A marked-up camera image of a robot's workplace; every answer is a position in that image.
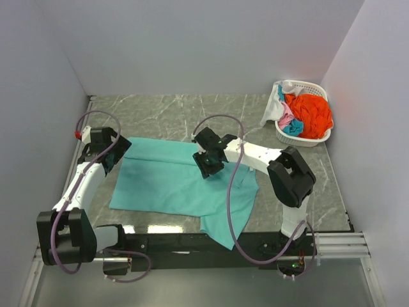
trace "white basket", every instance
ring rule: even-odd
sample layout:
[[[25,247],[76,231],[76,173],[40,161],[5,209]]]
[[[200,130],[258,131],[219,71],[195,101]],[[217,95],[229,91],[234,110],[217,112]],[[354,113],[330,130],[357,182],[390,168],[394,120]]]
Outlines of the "white basket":
[[[310,94],[313,94],[316,96],[322,96],[326,101],[328,101],[327,93],[325,93],[325,90],[319,85],[316,85],[314,83],[309,83],[309,82],[295,81],[295,80],[286,80],[286,81],[290,81],[291,83],[293,83],[294,86],[304,88]],[[331,129],[328,129],[327,131],[325,131],[324,137],[321,139],[304,139],[304,138],[298,138],[296,136],[289,136],[285,134],[279,128],[278,121],[276,121],[275,122],[275,135],[277,136],[277,139],[279,139],[279,141],[289,144],[289,145],[313,147],[321,142],[325,142],[331,135]]]

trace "teal cloth in basket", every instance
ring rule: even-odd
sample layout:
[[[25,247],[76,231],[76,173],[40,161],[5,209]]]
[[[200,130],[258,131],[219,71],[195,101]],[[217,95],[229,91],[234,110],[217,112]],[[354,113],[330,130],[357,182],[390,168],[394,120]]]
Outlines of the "teal cloth in basket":
[[[192,155],[197,145],[161,139],[129,138],[111,209],[199,216],[201,231],[232,249],[226,192],[234,163],[203,179]],[[240,165],[231,190],[231,217],[238,237],[249,220],[258,190],[255,171]]]

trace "marble tabletop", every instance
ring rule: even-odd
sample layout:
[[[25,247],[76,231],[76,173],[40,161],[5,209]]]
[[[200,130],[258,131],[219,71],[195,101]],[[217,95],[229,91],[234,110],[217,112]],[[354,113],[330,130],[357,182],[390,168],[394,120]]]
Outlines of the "marble tabletop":
[[[189,142],[196,124],[209,114],[225,113],[238,117],[245,127],[245,140],[269,148],[286,148],[275,136],[273,123],[259,126],[268,95],[129,95],[94,96],[90,109],[109,111],[121,122],[121,134],[128,137],[169,139]],[[116,128],[104,114],[92,114],[88,124]],[[205,125],[220,136],[238,134],[238,125],[227,118],[214,118]],[[308,204],[308,220],[318,231],[350,230],[348,216],[336,182],[325,144],[298,150],[317,178]],[[199,232],[200,219],[156,212],[113,210],[109,208],[121,163],[98,188],[88,211],[93,226],[121,223],[134,227],[136,233]],[[278,231],[282,205],[274,194],[270,179],[257,171],[260,189],[245,232]]]

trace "pink cloth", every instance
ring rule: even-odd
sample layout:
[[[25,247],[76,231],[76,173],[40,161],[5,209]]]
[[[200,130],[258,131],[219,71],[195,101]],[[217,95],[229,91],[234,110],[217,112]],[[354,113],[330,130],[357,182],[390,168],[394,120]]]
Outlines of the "pink cloth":
[[[291,112],[291,109],[285,102],[281,102],[282,106],[284,107],[284,114],[282,115],[282,118],[279,120],[279,128],[282,130],[285,126],[288,126],[289,123],[295,118],[293,115],[293,112]]]

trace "white cloth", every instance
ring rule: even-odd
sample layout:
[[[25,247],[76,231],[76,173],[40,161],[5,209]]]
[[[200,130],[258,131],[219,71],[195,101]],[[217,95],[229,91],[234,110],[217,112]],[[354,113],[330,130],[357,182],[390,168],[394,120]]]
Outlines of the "white cloth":
[[[267,120],[280,120],[284,115],[284,106],[279,97],[279,85],[282,86],[283,94],[294,94],[295,96],[306,93],[306,90],[294,86],[291,81],[277,81],[273,84],[273,90],[268,98],[267,106],[261,119],[260,126],[264,126]]]

